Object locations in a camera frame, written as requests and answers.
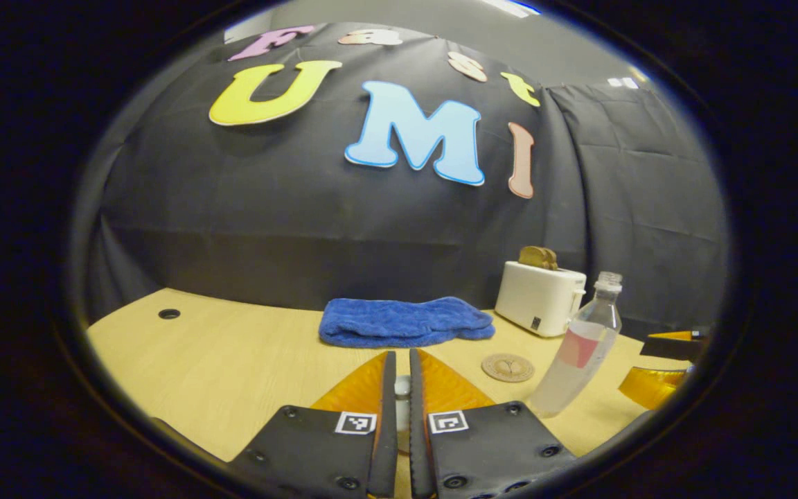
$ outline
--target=yellow triangular pad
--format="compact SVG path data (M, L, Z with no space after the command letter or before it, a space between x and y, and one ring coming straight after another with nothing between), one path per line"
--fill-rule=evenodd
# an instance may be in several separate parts
M648 335L649 338L681 339L691 341L691 331L674 331L672 333L655 333Z
M348 411L380 414L383 395L384 363L387 351L365 362L341 379L310 408L314 410Z
M618 389L637 404L656 410L667 398L675 393L675 389L685 376L684 370L656 370L633 367Z
M424 382L424 413L450 410L471 410L494 405L479 388L460 376L443 361L418 350L420 372Z

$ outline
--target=cutout letter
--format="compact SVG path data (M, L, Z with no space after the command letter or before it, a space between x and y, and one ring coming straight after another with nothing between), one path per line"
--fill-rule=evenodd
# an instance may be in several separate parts
M399 39L399 33L390 31L389 29L357 29L356 31L349 32L345 37L339 38L338 42L343 45L402 44L402 40Z
M254 57L260 54L269 53L270 47L278 47L279 45L287 44L294 40L300 33L309 33L313 31L314 26L297 26L297 28L276 29L276 31L269 31L260 35L253 44L248 45L243 51L228 60L240 60L246 57Z
M396 130L405 158L414 170L424 168L441 141L443 155L433 163L440 177L470 186L485 183L485 175L476 162L479 111L447 100L427 118L402 85L365 82L362 88L371 95L371 102L362 136L346 148L346 160L381 168L393 166L399 155L390 149L390 133Z
M461 53L449 53L449 64L457 71L464 73L477 82L487 82L488 76L482 71L482 65Z
M510 177L510 190L514 195L531 199L535 187L531 186L531 146L535 145L528 130L516 123L507 123L513 133L513 176Z
M528 102L528 104L534 105L534 107L541 107L541 102L536 98L531 97L529 94L529 92L535 91L535 89L531 88L531 85L526 83L525 80L519 76L511 75L510 73L501 73L501 76L510 82L510 88L517 97Z
M209 111L209 119L223 126L269 122L280 116L294 113L313 98L327 73L341 67L336 60L308 60L295 66L301 72L284 94L266 100L251 100L254 91L272 73L281 71L283 65L268 64L250 67L235 74Z

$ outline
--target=cork coaster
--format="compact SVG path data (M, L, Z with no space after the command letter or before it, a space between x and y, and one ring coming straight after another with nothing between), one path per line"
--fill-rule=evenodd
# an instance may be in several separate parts
M485 374L507 383L519 383L529 379L535 373L531 362L512 353L496 353L482 360Z

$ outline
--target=bottle label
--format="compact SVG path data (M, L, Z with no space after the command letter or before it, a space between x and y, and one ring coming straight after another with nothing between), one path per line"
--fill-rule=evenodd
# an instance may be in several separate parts
M605 326L594 323L573 323L566 331L565 338L562 339L560 350L556 357L564 363L582 369L587 365L589 358L593 356L593 351L599 346L602 331Z

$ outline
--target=gray wall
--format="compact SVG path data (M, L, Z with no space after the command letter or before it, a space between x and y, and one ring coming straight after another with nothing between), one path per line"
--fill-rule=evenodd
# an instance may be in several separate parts
M414 29L482 51L544 86L607 85L636 75L620 54L549 14L520 19L479 0L294 0L264 12L227 35L231 41L270 28L365 21Z

